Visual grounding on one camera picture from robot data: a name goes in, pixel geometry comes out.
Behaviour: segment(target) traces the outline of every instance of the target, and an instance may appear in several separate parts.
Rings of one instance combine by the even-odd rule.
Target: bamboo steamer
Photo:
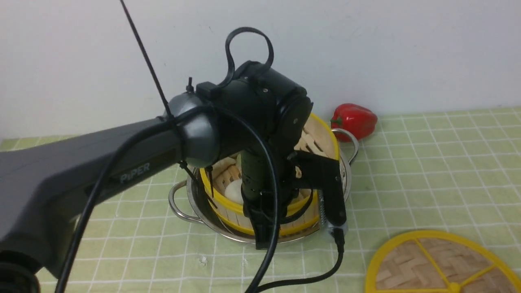
[[[340,150],[336,137],[329,126],[313,113],[311,113],[309,119],[304,125],[304,130],[302,131],[299,142],[295,146],[295,150],[312,152],[314,154],[340,160]],[[213,178],[213,198],[211,198],[212,192],[210,189],[208,174],[203,168],[201,168],[199,172],[205,192],[208,195],[209,200],[211,199],[213,204],[215,204],[215,206],[211,204],[212,209],[220,220],[237,231],[248,235],[254,235],[250,220],[244,216],[242,205],[237,204],[224,196],[226,187],[233,181],[241,178],[239,168],[236,165],[230,165],[222,173]],[[318,222],[318,193],[317,191],[314,191],[313,194],[311,194],[311,190],[309,189],[300,190],[299,196],[288,206],[287,215],[290,216],[300,210],[305,205],[309,196],[313,197],[311,206],[299,219],[281,225],[280,236],[297,234],[312,227]]]

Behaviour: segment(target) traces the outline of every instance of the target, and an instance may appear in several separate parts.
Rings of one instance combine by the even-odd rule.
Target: red bell pepper
[[[371,110],[355,104],[342,104],[334,111],[331,128],[345,129],[360,140],[375,131],[377,122],[378,117]],[[334,135],[339,141],[351,141],[345,134],[335,132]]]

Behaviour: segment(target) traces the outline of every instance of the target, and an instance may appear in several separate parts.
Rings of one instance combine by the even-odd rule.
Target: robotic arm
[[[227,109],[246,120],[268,142],[274,155],[282,183],[279,216],[286,215],[286,207],[298,188],[313,185],[323,191],[328,223],[344,226],[339,162],[293,149],[313,104],[302,86],[270,65],[246,62],[220,85],[203,82],[194,89],[190,79],[187,91],[172,98],[168,107],[176,117],[206,106]],[[166,119],[163,115],[27,150],[0,153],[0,291],[13,289],[15,284],[23,287],[21,279],[38,284],[34,275],[42,267],[55,277],[60,275],[76,220],[101,170],[127,139]],[[207,167],[241,152],[244,213],[254,227],[257,248],[266,248],[272,230],[268,218],[274,216],[274,195],[270,192],[270,169],[254,136],[219,111],[192,115],[175,127],[177,131],[169,129],[149,137],[126,153],[111,172],[97,203],[175,163],[186,161],[195,167]],[[297,161],[311,182],[295,180]]]

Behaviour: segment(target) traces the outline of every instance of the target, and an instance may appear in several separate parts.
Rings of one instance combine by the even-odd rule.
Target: black cable
[[[325,280],[325,279],[329,278],[330,276],[332,276],[334,273],[336,273],[338,271],[338,269],[340,268],[340,265],[342,264],[342,260],[344,259],[344,241],[345,241],[344,232],[342,231],[342,229],[335,228],[333,230],[333,237],[334,237],[335,243],[337,244],[338,257],[337,257],[337,262],[334,264],[333,268],[330,269],[328,272],[326,272],[322,275],[319,275],[319,276],[315,276],[315,277],[280,280],[280,281],[267,283],[262,286],[259,286],[257,288],[257,291],[255,291],[255,292],[262,292],[262,291],[272,289],[275,287],[316,283],[316,282]]]
[[[225,42],[226,60],[228,61],[228,72],[226,73],[226,77],[224,78],[224,80],[220,84],[218,84],[218,86],[221,88],[227,86],[232,81],[233,74],[235,73],[235,62],[233,61],[233,57],[230,52],[231,40],[233,40],[233,38],[235,38],[235,36],[237,36],[238,34],[241,34],[243,32],[253,32],[256,34],[260,34],[261,36],[264,37],[264,39],[266,40],[266,43],[268,45],[268,60],[266,60],[266,63],[264,63],[261,68],[259,68],[259,70],[255,73],[255,75],[259,76],[259,75],[265,73],[266,71],[268,71],[271,68],[271,65],[273,64],[273,59],[274,59],[273,46],[271,45],[271,41],[269,40],[267,35],[265,35],[263,32],[255,29],[255,28],[241,27],[241,28],[235,29],[228,35],[228,37],[226,38],[226,42]]]
[[[288,223],[296,221],[300,217],[302,217],[302,215],[304,215],[304,213],[306,213],[307,209],[309,209],[309,207],[311,206],[311,202],[313,202],[313,192],[314,192],[314,190],[311,189],[311,193],[309,194],[306,203],[300,208],[300,210],[298,210],[296,213],[292,214],[291,216],[287,216],[287,217],[282,218],[280,220],[280,223],[281,224],[288,224]]]
[[[277,242],[279,240],[279,230],[280,230],[280,213],[279,213],[279,176],[277,174],[277,169],[275,169],[275,159],[273,157],[273,154],[271,153],[271,150],[269,148],[268,143],[262,139],[258,131],[253,128],[246,120],[235,114],[234,112],[217,107],[215,108],[218,113],[224,114],[225,116],[228,116],[229,118],[232,118],[239,122],[242,126],[244,126],[257,140],[257,142],[262,147],[264,154],[266,155],[266,158],[268,159],[268,165],[270,169],[270,177],[271,177],[271,187],[273,188],[274,193],[274,199],[273,199],[273,212],[275,214],[274,224],[273,224],[273,230],[271,232],[271,238],[268,245],[268,250],[266,251],[266,255],[264,256],[264,259],[262,263],[260,264],[259,269],[257,270],[257,273],[253,277],[252,282],[246,289],[246,293],[254,293],[257,290],[257,287],[261,283],[262,278],[266,274],[266,271],[268,270],[269,264],[271,260],[273,259],[273,255],[275,254],[275,249],[277,247]]]
[[[83,233],[85,232],[85,228],[87,227],[87,223],[92,214],[92,210],[96,206],[96,202],[98,197],[101,194],[101,190],[107,182],[112,170],[116,166],[117,163],[123,158],[123,156],[129,151],[134,145],[147,139],[153,135],[157,135],[161,132],[170,130],[170,123],[163,122],[161,124],[153,125],[146,129],[141,130],[140,132],[131,136],[124,144],[122,144],[116,152],[112,155],[112,158],[105,165],[103,171],[98,176],[96,183],[94,184],[94,188],[87,199],[87,203],[83,212],[81,213],[78,224],[76,225],[76,231],[72,237],[72,241],[69,245],[69,250],[67,251],[67,256],[65,258],[64,266],[61,269],[60,277],[58,279],[58,283],[56,284],[56,293],[65,292],[65,287],[67,286],[67,281],[69,279],[70,271],[72,269],[72,265],[74,263],[74,259],[78,252],[78,248],[80,246],[81,238],[83,237]]]

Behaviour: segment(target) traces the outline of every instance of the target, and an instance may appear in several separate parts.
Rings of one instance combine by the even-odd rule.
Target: green checkered tablecloth
[[[0,150],[64,138],[4,140]],[[176,218],[167,194],[185,178],[173,166],[99,205],[68,291],[244,291],[264,251]],[[363,292],[375,251],[393,235],[425,228],[467,237],[521,275],[521,107],[381,117],[361,141],[352,180],[338,274],[276,292]],[[179,206],[190,213],[186,192],[180,194]],[[313,234],[281,246],[264,282],[317,275],[335,259],[331,243]],[[38,276],[43,292],[53,291],[54,278],[45,270]]]

